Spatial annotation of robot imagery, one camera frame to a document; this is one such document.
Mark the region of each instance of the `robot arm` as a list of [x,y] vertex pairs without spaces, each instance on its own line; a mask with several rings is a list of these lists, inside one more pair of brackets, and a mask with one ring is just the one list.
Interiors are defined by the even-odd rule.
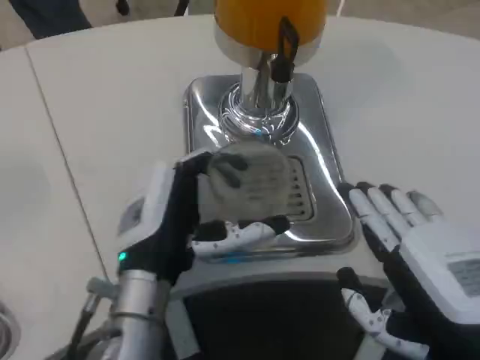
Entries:
[[[238,224],[214,221],[200,225],[197,176],[205,174],[212,153],[195,151],[175,166],[158,163],[146,186],[141,186],[118,227],[119,285],[96,280],[67,352],[75,359],[77,346],[99,299],[112,300],[109,331],[88,360],[153,360],[161,351],[162,324],[170,288],[194,257],[202,259],[240,251],[273,239],[290,228],[285,216]],[[245,161],[225,155],[223,166],[246,170]],[[227,184],[238,179],[226,178]]]
[[[352,280],[356,279],[353,270],[341,269],[343,300],[360,326],[408,359],[477,359],[478,236],[448,223],[438,207],[418,192],[405,194],[390,185],[374,187],[365,182],[356,187],[342,184],[338,190],[358,215],[365,240],[406,305],[406,313],[372,311],[358,279]],[[403,331],[398,334],[392,324],[399,323]]]

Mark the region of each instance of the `white table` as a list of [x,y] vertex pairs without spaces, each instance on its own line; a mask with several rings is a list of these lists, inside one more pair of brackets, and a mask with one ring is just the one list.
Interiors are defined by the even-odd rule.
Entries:
[[21,327],[12,359],[43,359],[102,271],[23,48],[0,53],[0,128],[0,300]]
[[[182,95],[208,74],[234,74],[211,16],[96,28],[28,45],[88,221],[113,276],[119,215],[138,173],[185,153]],[[426,29],[329,18],[321,49],[298,71],[323,93],[346,178],[431,195],[480,230],[480,43]],[[323,277],[341,266],[384,274],[361,241],[349,253],[237,265],[196,264],[178,296],[262,277]]]

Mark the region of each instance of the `chrome drip tray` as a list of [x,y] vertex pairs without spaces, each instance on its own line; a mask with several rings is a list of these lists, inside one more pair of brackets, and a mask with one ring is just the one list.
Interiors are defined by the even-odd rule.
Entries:
[[[187,151],[218,149],[228,144],[221,131],[218,113],[224,93],[240,80],[237,75],[207,76],[195,79],[184,98]],[[319,255],[343,250],[353,239],[353,219],[338,194],[341,181],[335,146],[315,80],[296,74],[293,98],[298,104],[298,128],[279,149],[292,164],[290,231],[274,241],[244,249],[232,257]],[[202,221],[221,218],[205,179],[199,182],[199,209]]]

